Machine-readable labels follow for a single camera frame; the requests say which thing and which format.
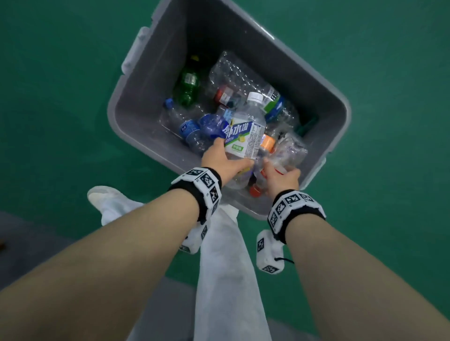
blue bottle cap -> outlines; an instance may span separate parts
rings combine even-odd
[[[168,98],[164,102],[167,109],[173,109],[173,99]]]

gray plastic bin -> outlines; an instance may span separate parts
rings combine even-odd
[[[163,0],[152,20],[150,28],[141,28],[109,101],[109,123],[117,135],[178,174],[199,166],[200,158],[160,125],[162,104],[188,53],[206,54],[214,63],[223,50],[232,50],[299,111],[319,116],[304,137],[309,153],[299,183],[305,188],[350,123],[347,99],[232,1]],[[270,211],[268,197],[252,198],[247,189],[225,187],[223,195],[257,219]]]

white bottle cap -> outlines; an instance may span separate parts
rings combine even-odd
[[[263,99],[264,99],[264,96],[257,92],[251,92],[248,94],[248,97],[247,97],[247,101],[257,102],[259,104],[262,104]]]

forearm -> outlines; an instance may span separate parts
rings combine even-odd
[[[286,230],[324,340],[448,340],[449,322],[364,249],[315,215]]]
[[[197,217],[175,189],[71,245],[0,292],[0,338],[124,340]]]

green plastic bottle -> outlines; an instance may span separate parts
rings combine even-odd
[[[199,59],[192,55],[181,71],[177,102],[183,107],[190,107],[198,96],[200,80],[198,77]]]

